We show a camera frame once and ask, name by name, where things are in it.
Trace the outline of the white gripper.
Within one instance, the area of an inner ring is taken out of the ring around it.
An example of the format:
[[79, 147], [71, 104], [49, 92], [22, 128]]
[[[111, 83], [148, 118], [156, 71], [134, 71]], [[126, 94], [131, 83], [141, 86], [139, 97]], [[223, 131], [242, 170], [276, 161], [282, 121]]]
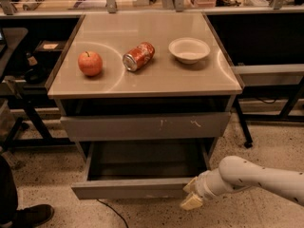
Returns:
[[183, 191], [189, 195], [180, 204], [180, 208], [186, 211], [200, 208], [204, 200], [211, 200], [212, 198], [221, 194], [221, 178], [218, 170], [205, 171], [191, 179], [184, 187]]

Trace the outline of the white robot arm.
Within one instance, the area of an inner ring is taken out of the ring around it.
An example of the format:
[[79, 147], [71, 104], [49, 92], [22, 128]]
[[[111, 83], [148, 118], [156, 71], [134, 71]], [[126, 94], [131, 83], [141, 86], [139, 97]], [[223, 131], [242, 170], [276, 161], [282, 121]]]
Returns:
[[304, 205], [304, 173], [256, 165], [241, 157], [223, 158], [218, 168], [200, 173], [183, 191], [183, 210], [200, 208], [214, 197], [259, 187], [298, 205]]

